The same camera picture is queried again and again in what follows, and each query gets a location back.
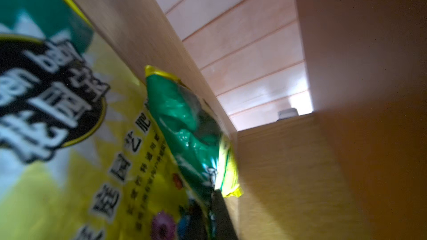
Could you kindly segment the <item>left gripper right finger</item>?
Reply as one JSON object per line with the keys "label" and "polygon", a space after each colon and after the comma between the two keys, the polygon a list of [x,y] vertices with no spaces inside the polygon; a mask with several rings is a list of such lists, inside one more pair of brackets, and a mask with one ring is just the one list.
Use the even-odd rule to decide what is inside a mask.
{"label": "left gripper right finger", "polygon": [[215,190],[213,192],[211,210],[215,218],[214,228],[216,240],[238,240],[238,236],[220,190]]}

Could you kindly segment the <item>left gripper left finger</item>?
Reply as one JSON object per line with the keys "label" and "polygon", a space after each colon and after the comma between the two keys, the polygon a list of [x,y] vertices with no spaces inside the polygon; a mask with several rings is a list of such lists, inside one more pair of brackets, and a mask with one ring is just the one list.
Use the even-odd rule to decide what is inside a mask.
{"label": "left gripper left finger", "polygon": [[198,204],[194,205],[186,230],[187,240],[208,240],[203,211]]}

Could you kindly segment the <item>yellow fertilizer bag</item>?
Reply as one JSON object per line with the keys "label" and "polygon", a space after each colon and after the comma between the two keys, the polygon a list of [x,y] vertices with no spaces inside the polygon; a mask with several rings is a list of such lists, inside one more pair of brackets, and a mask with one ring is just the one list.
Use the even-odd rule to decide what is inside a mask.
{"label": "yellow fertilizer bag", "polygon": [[194,205],[242,190],[208,103],[138,78],[73,0],[1,0],[1,238],[186,240]]}

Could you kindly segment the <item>wooden three-tier shelf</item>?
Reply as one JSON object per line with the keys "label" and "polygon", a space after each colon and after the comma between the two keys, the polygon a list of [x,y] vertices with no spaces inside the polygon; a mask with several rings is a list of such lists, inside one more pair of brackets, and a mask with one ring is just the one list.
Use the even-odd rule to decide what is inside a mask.
{"label": "wooden three-tier shelf", "polygon": [[427,237],[427,0],[296,0],[314,113],[238,132],[155,0],[74,0],[139,77],[203,96],[238,146],[243,240]]}

